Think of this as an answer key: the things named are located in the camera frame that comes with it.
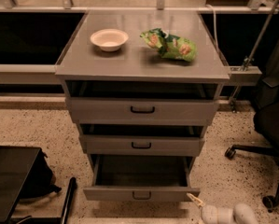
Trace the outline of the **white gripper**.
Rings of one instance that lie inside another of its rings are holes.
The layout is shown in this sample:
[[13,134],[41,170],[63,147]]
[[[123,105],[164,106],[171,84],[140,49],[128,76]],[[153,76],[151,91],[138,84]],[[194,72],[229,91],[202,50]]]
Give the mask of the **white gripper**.
[[224,207],[215,207],[213,205],[205,205],[205,203],[188,193],[187,196],[199,207],[202,208],[201,218],[205,224],[233,224],[233,210]]

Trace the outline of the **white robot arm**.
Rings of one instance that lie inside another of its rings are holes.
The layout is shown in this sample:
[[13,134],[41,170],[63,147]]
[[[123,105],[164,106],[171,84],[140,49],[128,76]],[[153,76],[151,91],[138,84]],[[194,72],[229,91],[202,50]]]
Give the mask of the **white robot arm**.
[[192,193],[187,196],[198,206],[202,224],[259,224],[253,209],[238,203],[233,208],[207,204]]

